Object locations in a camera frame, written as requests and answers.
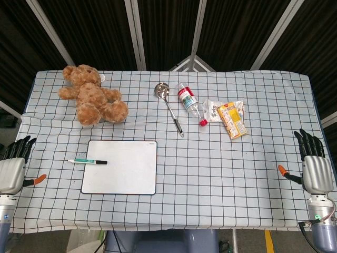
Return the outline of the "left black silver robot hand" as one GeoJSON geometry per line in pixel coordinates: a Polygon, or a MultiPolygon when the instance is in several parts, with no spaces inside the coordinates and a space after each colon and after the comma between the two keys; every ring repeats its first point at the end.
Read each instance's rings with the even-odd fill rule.
{"type": "Polygon", "coordinates": [[[1,194],[15,195],[23,187],[34,186],[45,180],[46,174],[36,179],[25,179],[26,165],[36,138],[28,135],[11,143],[1,160],[1,194]]]}

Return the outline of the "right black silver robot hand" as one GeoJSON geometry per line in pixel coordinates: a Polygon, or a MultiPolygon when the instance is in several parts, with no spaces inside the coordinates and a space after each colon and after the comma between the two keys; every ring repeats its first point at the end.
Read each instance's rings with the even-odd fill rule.
{"type": "Polygon", "coordinates": [[[328,194],[334,189],[330,161],[325,157],[322,142],[303,129],[294,132],[302,161],[302,174],[291,175],[283,166],[278,170],[286,179],[303,187],[310,194],[328,194]]]}

